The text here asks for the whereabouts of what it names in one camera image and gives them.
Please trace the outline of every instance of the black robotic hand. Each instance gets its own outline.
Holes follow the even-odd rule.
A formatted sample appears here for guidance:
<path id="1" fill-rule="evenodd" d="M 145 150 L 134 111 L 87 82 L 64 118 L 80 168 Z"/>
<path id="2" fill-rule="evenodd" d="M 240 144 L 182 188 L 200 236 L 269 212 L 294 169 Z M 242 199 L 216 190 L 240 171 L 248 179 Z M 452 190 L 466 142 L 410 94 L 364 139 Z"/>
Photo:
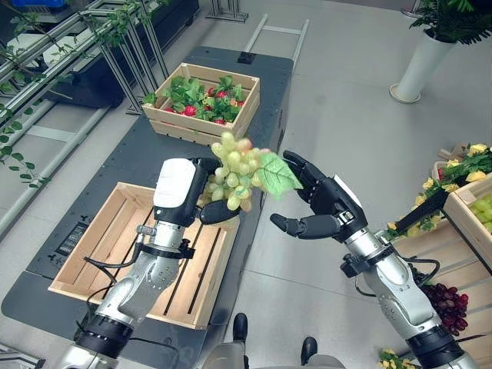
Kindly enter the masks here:
<path id="1" fill-rule="evenodd" d="M 310 205 L 315 215 L 297 220 L 272 214 L 270 220 L 282 231 L 302 239 L 333 237 L 343 242 L 367 226 L 358 200 L 339 178 L 327 177 L 291 151 L 284 152 L 284 160 L 304 187 L 298 190 L 299 197 Z"/>

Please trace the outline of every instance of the gray floor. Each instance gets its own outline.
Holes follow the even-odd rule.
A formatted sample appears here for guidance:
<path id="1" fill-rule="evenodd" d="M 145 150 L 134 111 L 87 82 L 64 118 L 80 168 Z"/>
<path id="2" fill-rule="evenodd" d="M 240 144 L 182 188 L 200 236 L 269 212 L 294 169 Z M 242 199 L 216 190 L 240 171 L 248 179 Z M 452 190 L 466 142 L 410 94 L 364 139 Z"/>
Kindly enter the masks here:
<path id="1" fill-rule="evenodd" d="M 387 87 L 401 77 L 421 33 L 409 31 L 410 21 L 400 12 L 317 0 L 248 0 L 242 7 L 250 14 L 244 25 L 205 19 L 204 4 L 199 19 L 167 51 L 169 68 L 195 45 L 242 49 L 264 13 L 268 24 L 281 27 L 300 28 L 309 18 L 282 149 L 294 149 L 325 173 L 339 174 L 363 202 L 373 228 L 405 214 L 439 148 L 457 141 L 490 144 L 490 41 L 458 45 L 423 90 L 422 101 L 401 105 Z M 253 51 L 289 57 L 294 47 L 295 38 L 265 32 Z M 0 299 L 135 120 L 124 114 L 126 106 L 106 115 L 1 242 Z M 58 120 L 70 130 L 88 113 L 57 109 L 45 125 Z M 40 161 L 56 149 L 56 143 L 37 148 L 27 139 L 19 145 Z M 20 185 L 8 172 L 0 175 L 9 188 L 0 197 L 1 214 Z M 250 319 L 251 367 L 296 364 L 309 334 L 318 339 L 320 351 L 353 369 L 372 367 L 381 347 L 403 348 L 379 307 L 359 296 L 340 272 L 344 248 L 333 241 L 288 238 L 268 222 L 272 212 L 309 214 L 293 194 L 281 201 L 269 198 L 265 205 L 235 306 Z M 3 316 L 0 341 L 48 358 L 46 367 L 53 367 L 68 345 Z M 120 367 L 145 366 L 123 360 Z"/>

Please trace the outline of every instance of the white planter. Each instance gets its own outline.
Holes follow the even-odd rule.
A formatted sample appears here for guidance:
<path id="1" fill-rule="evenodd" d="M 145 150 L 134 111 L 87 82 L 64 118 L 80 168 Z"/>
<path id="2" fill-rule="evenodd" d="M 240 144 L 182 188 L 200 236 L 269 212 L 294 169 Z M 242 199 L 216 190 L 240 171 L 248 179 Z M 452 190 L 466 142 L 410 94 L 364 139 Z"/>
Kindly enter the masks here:
<path id="1" fill-rule="evenodd" d="M 404 103 L 419 101 L 421 89 L 444 59 L 444 56 L 455 45 L 456 43 L 438 41 L 424 32 L 424 36 L 418 44 L 400 83 L 390 87 L 391 96 Z"/>

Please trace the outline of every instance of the crate of strawberries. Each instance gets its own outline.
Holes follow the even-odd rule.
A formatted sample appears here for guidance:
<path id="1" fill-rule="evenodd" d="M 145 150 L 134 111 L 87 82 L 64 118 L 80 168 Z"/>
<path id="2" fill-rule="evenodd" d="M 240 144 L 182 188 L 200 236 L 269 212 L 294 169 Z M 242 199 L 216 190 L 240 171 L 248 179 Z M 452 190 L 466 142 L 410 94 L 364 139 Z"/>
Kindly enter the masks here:
<path id="1" fill-rule="evenodd" d="M 260 104 L 260 79 L 182 63 L 144 103 L 157 133 L 211 145 L 226 131 L 244 136 Z"/>

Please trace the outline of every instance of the yellow flower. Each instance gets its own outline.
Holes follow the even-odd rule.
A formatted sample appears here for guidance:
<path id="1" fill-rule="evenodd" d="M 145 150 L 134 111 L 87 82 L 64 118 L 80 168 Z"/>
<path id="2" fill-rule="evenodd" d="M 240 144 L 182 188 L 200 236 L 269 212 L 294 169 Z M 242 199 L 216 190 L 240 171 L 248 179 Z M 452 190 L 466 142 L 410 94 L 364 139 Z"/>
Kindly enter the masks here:
<path id="1" fill-rule="evenodd" d="M 481 181 L 482 179 L 485 179 L 485 177 L 485 173 L 482 171 L 474 171 L 467 176 L 467 182 Z"/>
<path id="2" fill-rule="evenodd" d="M 457 165 L 460 164 L 460 161 L 458 159 L 453 159 L 453 160 L 448 160 L 447 161 L 447 165 L 446 165 L 446 168 L 449 168 L 449 167 L 456 167 Z"/>
<path id="3" fill-rule="evenodd" d="M 442 188 L 446 191 L 446 192 L 453 192 L 453 191 L 456 191 L 458 188 L 460 188 L 460 186 L 458 186 L 456 183 L 450 183 L 450 184 L 445 184 L 442 186 Z"/>
<path id="4" fill-rule="evenodd" d="M 429 188 L 432 188 L 432 186 L 434 186 L 434 179 L 432 178 L 428 178 L 422 185 L 424 190 L 428 190 Z"/>
<path id="5" fill-rule="evenodd" d="M 418 227 L 418 225 L 414 225 L 414 226 L 408 228 L 407 234 L 408 234 L 408 237 L 416 237 L 420 234 L 420 232 L 421 232 L 421 230 Z"/>
<path id="6" fill-rule="evenodd" d="M 417 196 L 415 198 L 415 204 L 416 204 L 416 206 L 419 206 L 419 205 L 423 204 L 426 199 L 427 199 L 427 196 L 425 194 L 423 194 L 421 196 Z"/>
<path id="7" fill-rule="evenodd" d="M 441 220 L 440 215 L 435 215 L 432 218 L 430 218 L 430 221 L 433 222 L 433 223 L 439 223 L 440 220 Z"/>
<path id="8" fill-rule="evenodd" d="M 484 144 L 471 145 L 470 150 L 468 152 L 468 156 L 480 154 L 481 152 L 484 152 L 485 149 L 487 149 L 487 145 L 484 145 Z"/>

